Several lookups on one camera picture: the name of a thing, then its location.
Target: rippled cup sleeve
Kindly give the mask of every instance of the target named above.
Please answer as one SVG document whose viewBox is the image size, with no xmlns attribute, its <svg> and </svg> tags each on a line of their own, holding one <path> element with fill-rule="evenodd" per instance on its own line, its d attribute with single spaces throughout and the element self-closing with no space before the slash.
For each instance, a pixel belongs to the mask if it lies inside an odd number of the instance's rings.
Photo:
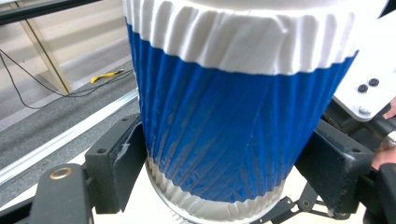
<svg viewBox="0 0 396 224">
<path fill-rule="evenodd" d="M 277 203 L 385 5 L 270 2 L 124 0 L 148 174 L 194 222 L 246 223 Z"/>
</svg>

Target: cable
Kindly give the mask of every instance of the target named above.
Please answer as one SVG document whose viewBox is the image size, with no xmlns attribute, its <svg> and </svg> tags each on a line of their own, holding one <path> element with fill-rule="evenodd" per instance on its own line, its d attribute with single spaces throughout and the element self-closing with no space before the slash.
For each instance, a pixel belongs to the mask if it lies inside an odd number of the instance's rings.
<svg viewBox="0 0 396 224">
<path fill-rule="evenodd" d="M 54 90 L 50 89 L 50 88 L 47 87 L 45 84 L 43 84 L 42 82 L 40 82 L 40 81 L 39 81 L 38 79 L 36 79 L 32 74 L 30 74 L 26 69 L 24 69 L 21 65 L 19 65 L 17 62 L 15 62 L 11 57 L 9 57 L 5 52 L 3 52 L 3 51 L 0 49 L 1 61 L 2 61 L 4 67 L 6 68 L 6 70 L 7 70 L 7 72 L 8 72 L 8 76 L 9 76 L 10 79 L 11 79 L 11 82 L 12 82 L 12 85 L 14 86 L 14 89 L 16 90 L 18 96 L 20 97 L 20 100 L 21 100 L 22 104 L 25 105 L 25 106 L 28 107 L 28 108 L 31 108 L 31 109 L 40 109 L 40 108 L 42 108 L 42 107 L 44 107 L 44 106 L 46 106 L 46 105 L 43 105 L 43 106 L 40 106 L 40 107 L 33 107 L 33 106 L 29 106 L 28 104 L 26 104 L 26 103 L 23 101 L 23 99 L 22 99 L 22 97 L 21 97 L 21 93 L 20 93 L 20 91 L 18 90 L 18 88 L 17 88 L 17 86 L 16 86 L 16 84 L 15 84 L 15 82 L 14 82 L 14 79 L 13 79 L 13 77 L 12 77 L 12 75 L 11 75 L 11 73 L 10 73 L 10 71 L 9 71 L 9 69 L 8 69 L 8 67 L 7 67 L 7 65 L 6 65 L 6 62 L 4 61 L 4 58 L 3 58 L 3 56 L 2 56 L 2 53 L 3 53 L 6 57 L 8 57 L 13 63 L 15 63 L 21 70 L 23 70 L 26 74 L 28 74 L 32 79 L 34 79 L 38 84 L 40 84 L 41 86 L 43 86 L 44 88 L 46 88 L 48 91 L 51 91 L 51 92 L 53 92 L 53 93 L 55 93 L 55 94 L 57 94 L 57 95 L 60 95 L 60 96 L 62 96 L 62 97 L 77 98 L 77 97 L 88 96 L 88 95 L 92 94 L 94 91 L 98 90 L 99 88 L 101 88 L 101 87 L 103 87 L 103 86 L 105 86 L 105 85 L 107 85 L 107 84 L 110 84 L 110 83 L 119 81 L 119 80 L 121 80 L 121 79 L 123 79 L 123 78 L 126 78 L 126 77 L 128 77 L 129 75 L 131 75 L 131 74 L 133 73 L 133 70 L 132 70 L 132 69 L 131 69 L 131 70 L 127 70 L 127 71 L 122 72 L 121 75 L 116 76 L 116 77 L 113 77 L 113 78 L 111 78 L 109 81 L 107 81 L 107 82 L 105 82 L 105 83 L 103 83 L 103 84 L 101 84 L 101 85 L 98 85 L 98 86 L 95 86 L 95 87 L 92 87 L 92 88 L 88 88 L 88 89 L 86 89 L 86 90 L 75 91 L 75 92 L 71 92 L 71 93 L 69 93 L 69 94 L 63 95 L 63 94 L 61 94 L 61 93 L 59 93 L 59 92 L 57 92 L 57 91 L 54 91 Z"/>
</svg>

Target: gray floor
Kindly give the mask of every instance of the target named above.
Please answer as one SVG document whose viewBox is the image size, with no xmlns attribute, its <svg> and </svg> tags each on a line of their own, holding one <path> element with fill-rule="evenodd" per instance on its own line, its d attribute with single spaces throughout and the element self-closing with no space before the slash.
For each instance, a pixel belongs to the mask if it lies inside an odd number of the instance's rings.
<svg viewBox="0 0 396 224">
<path fill-rule="evenodd" d="M 132 69 L 132 63 L 128 62 L 114 70 L 119 68 Z M 100 79 L 94 85 L 87 84 L 79 91 L 107 81 L 109 79 Z M 6 128 L 0 132 L 0 169 L 47 143 L 135 87 L 134 76 L 129 75 L 120 81 L 105 85 L 88 96 L 59 98 L 26 119 Z M 137 112 L 138 104 L 133 100 L 46 159 L 0 186 L 0 207 L 33 186 L 41 174 L 49 168 L 70 161 L 86 150 L 118 120 Z"/>
</svg>

